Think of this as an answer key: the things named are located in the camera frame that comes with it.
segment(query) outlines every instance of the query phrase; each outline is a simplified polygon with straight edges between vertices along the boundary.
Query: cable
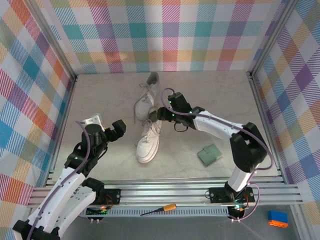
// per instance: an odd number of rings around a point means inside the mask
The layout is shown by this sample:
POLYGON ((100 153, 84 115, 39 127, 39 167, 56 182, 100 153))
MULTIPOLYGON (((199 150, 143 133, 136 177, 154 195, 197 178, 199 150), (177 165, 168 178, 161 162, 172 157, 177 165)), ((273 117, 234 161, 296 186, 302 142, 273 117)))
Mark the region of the cable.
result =
POLYGON ((106 200, 107 207, 112 208, 114 206, 114 201, 113 201, 113 199, 112 199, 112 197, 110 195, 105 196, 105 200, 106 200), (108 204, 108 198, 107 197, 111 199, 111 206, 109 206, 109 204, 108 204))
POLYGON ((243 194, 244 198, 246 199, 246 206, 243 210, 247 209, 249 207, 249 198, 247 196, 247 194, 243 194))
POLYGON ((207 190, 207 191, 205 191, 205 193, 204 193, 204 197, 206 198, 206 199, 211 199, 210 198, 210 196, 208 197, 208 196, 206 196, 206 193, 208 193, 209 192, 209 190, 207 190))
MULTIPOLYGON (((223 121, 221 119, 218 119, 214 116, 208 116, 208 115, 204 115, 204 114, 200 114, 200 113, 185 113, 185 112, 178 112, 178 111, 175 111, 173 109, 171 109, 170 107, 168 107, 166 104, 165 104, 165 99, 164 99, 164 93, 166 90, 171 90, 173 93, 175 93, 175 90, 173 90, 172 88, 170 87, 167 87, 165 88, 163 91, 162 91, 162 94, 161 94, 161 102, 163 104, 163 106, 169 110, 170 112, 174 113, 174 114, 178 114, 178 115, 181 115, 181 116, 196 116, 196 117, 202 117, 202 118, 207 118, 207 119, 212 119, 218 123, 221 123, 221 124, 224 124, 226 125, 227 127, 231 127, 231 128, 234 128, 236 130, 239 130, 245 134, 247 134, 248 136, 252 137, 254 140, 256 140, 263 148, 264 150, 267 152, 267 154, 270 156, 270 159, 271 159, 271 164, 270 166, 268 167, 258 167, 256 168, 255 170, 269 170, 273 167, 274 163, 276 162, 275 161, 275 158, 273 156, 273 154, 270 152, 269 148, 264 144, 264 142, 262 142, 257 136, 253 135, 251 132, 243 129, 243 128, 240 128, 238 126, 235 126, 229 122, 226 122, 226 121, 223 121)), ((253 176, 253 173, 251 174, 249 180, 248 180, 248 183, 250 182, 251 178, 253 176)))
POLYGON ((185 128, 185 130, 182 130, 182 131, 178 131, 177 130, 177 128, 176 128, 176 125, 177 125, 178 123, 174 123, 174 130, 176 131, 176 132, 178 132, 178 133, 183 133, 183 132, 186 132, 188 129, 189 129, 189 127, 188 126, 186 126, 186 128, 185 128))
POLYGON ((39 219, 41 218, 41 215, 42 213, 44 212, 46 206, 48 205, 48 203, 50 202, 50 200, 53 198, 53 196, 56 194, 56 192, 64 186, 64 184, 66 183, 66 181, 68 181, 76 172, 78 172, 88 161, 88 157, 89 157, 89 154, 90 154, 90 138, 89 138, 89 135, 88 135, 88 132, 87 130, 85 129, 85 127, 83 126, 84 122, 81 122, 81 121, 75 121, 77 124, 79 124, 79 126, 81 127, 82 131, 84 132, 84 135, 85 135, 85 138, 86 138, 86 142, 87 142, 87 151, 86 151, 86 155, 82 161, 82 163, 73 171, 71 172, 64 180, 62 180, 61 184, 58 185, 53 191, 52 193, 47 197, 47 199, 44 201, 39 213, 38 213, 38 216, 35 218, 34 220, 34 223, 28 233, 28 236, 26 238, 26 240, 30 240, 31 239, 31 236, 32 236, 32 233, 34 232, 35 230, 35 227, 39 221, 39 219))
POLYGON ((106 150, 98 157, 98 160, 99 160, 100 158, 102 158, 102 157, 106 154, 107 150, 108 150, 108 149, 106 149, 106 150))
POLYGON ((253 209, 252 209, 252 211, 247 215, 247 216, 244 216, 244 217, 241 217, 241 218, 236 218, 236 217, 234 217, 234 216, 232 216, 232 215, 229 215, 229 217, 231 217, 232 219, 234 219, 234 220, 245 220, 245 219, 247 219, 248 217, 250 217, 253 213, 254 213, 254 211, 257 209, 257 207, 258 207, 258 203, 259 203, 259 201, 260 201, 260 188, 259 188, 259 186, 257 185, 257 184, 255 184, 255 183, 252 183, 252 184, 250 184, 250 185, 254 185, 256 188, 257 188, 257 190, 258 190, 258 198, 257 198, 257 200, 255 201, 255 205, 254 205, 254 207, 253 207, 253 209))

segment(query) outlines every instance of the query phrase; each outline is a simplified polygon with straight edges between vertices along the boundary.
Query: floor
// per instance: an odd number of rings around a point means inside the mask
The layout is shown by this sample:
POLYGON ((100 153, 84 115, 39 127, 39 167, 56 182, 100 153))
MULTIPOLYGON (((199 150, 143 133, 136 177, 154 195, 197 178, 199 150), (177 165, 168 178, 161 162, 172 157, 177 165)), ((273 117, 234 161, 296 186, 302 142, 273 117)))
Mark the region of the floor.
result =
POLYGON ((76 218, 62 240, 299 240, 289 206, 259 206, 242 222, 231 223, 227 217, 110 217, 100 224, 76 218), (288 227, 268 224, 268 211, 288 214, 288 227))
MULTIPOLYGON (((68 155, 81 139, 75 123, 101 113, 103 125, 123 119, 127 130, 122 138, 108 145, 108 151, 90 177, 99 180, 141 180, 165 178, 229 177, 234 169, 230 143, 205 132, 189 129, 175 132, 173 123, 163 122, 158 153, 149 163, 136 160, 135 143, 143 131, 142 123, 134 124, 133 106, 141 94, 140 83, 149 73, 80 75, 68 115, 61 148, 55 167, 56 180, 68 155), (206 167, 197 152, 214 143, 222 158, 206 167)), ((199 106, 218 117, 243 123, 255 123, 266 140, 256 103, 244 71, 160 72, 161 89, 170 87, 183 93, 192 107, 199 106)), ((269 157, 261 164, 270 164, 269 157)), ((260 176, 274 176, 276 168, 260 171, 260 176)))

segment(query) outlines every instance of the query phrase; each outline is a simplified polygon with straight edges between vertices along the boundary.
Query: colorful plaid wall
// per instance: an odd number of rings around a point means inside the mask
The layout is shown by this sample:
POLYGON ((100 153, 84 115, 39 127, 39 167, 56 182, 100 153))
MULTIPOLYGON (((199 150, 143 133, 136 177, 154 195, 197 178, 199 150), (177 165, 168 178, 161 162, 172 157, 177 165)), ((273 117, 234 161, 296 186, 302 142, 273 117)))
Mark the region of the colorful plaid wall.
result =
POLYGON ((251 72, 254 69, 254 67, 255 67, 255 65, 257 63, 257 60, 259 59, 262 50, 264 49, 266 43, 268 42, 271 33, 273 32, 274 28, 276 27, 277 22, 279 20, 279 17, 281 15, 282 11, 284 10, 286 4, 288 3, 288 1, 289 0, 281 0, 281 3, 280 3, 279 7, 277 8, 277 10, 276 10, 276 12, 274 14, 274 16, 272 18, 272 21, 271 21, 267 31, 264 34, 264 37, 263 37, 263 39, 262 39, 262 41, 261 41, 261 43, 259 45, 259 48, 258 48, 258 50, 256 51, 256 53, 254 55, 253 61, 251 62, 251 65, 250 65, 250 67, 248 69, 249 72, 251 72))
POLYGON ((300 0, 258 73, 275 142, 320 236, 320 1, 300 0))
POLYGON ((23 0, 0 0, 0 240, 44 178, 70 87, 23 0))
POLYGON ((281 0, 37 2, 75 71, 96 74, 244 69, 281 0))

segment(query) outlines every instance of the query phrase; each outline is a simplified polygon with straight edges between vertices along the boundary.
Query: screwdriver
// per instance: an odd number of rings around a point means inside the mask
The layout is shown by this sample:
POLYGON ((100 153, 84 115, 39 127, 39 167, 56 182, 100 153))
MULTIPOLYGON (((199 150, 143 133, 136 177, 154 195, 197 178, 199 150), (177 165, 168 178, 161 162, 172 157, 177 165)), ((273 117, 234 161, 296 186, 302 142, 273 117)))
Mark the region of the screwdriver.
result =
POLYGON ((157 210, 141 214, 140 216, 143 216, 143 215, 146 215, 146 214, 151 214, 151 213, 157 213, 157 212, 167 212, 167 211, 171 211, 171 210, 176 209, 176 208, 177 208, 177 205, 169 204, 169 205, 166 205, 164 207, 160 207, 157 210))

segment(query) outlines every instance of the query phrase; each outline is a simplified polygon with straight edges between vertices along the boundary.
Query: blue lego brick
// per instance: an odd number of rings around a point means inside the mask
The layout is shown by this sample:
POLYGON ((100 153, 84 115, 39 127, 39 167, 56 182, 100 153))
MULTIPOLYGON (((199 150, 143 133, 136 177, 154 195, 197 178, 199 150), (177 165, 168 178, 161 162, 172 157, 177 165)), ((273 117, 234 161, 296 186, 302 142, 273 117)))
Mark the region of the blue lego brick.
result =
POLYGON ((288 214, 280 211, 268 211, 268 220, 288 223, 288 214))

